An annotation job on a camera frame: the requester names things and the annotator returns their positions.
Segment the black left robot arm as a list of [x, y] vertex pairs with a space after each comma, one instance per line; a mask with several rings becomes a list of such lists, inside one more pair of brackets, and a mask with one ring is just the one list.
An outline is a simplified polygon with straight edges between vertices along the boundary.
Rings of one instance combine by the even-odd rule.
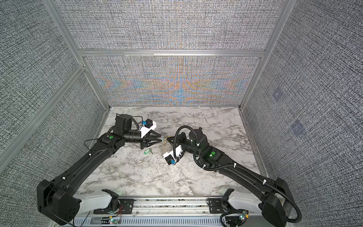
[[138, 123], [136, 119], [117, 114], [115, 125], [95, 139], [82, 158], [52, 181], [43, 180], [36, 189], [38, 211], [61, 226], [69, 224], [83, 203], [74, 194], [99, 165], [126, 143], [138, 143], [144, 149], [161, 142], [161, 135], [155, 132], [155, 121], [146, 119]]

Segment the green capped key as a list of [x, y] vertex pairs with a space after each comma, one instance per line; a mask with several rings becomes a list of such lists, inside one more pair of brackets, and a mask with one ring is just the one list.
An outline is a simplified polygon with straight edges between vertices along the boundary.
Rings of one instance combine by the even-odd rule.
[[146, 155], [146, 154], [153, 154], [153, 152], [152, 152], [152, 149], [147, 149], [146, 151], [144, 151], [144, 154]]

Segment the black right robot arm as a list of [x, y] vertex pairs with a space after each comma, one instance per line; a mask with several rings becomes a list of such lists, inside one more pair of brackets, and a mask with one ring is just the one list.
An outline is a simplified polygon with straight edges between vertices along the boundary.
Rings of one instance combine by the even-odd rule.
[[202, 128], [193, 129], [187, 125], [180, 127], [175, 136], [166, 139], [173, 150], [166, 154], [166, 161], [175, 165], [188, 152], [194, 163], [209, 172], [218, 172], [253, 193], [260, 204], [262, 216], [275, 227], [284, 227], [288, 222], [298, 223], [302, 213], [295, 203], [287, 182], [257, 174], [242, 166], [226, 153], [209, 144]]

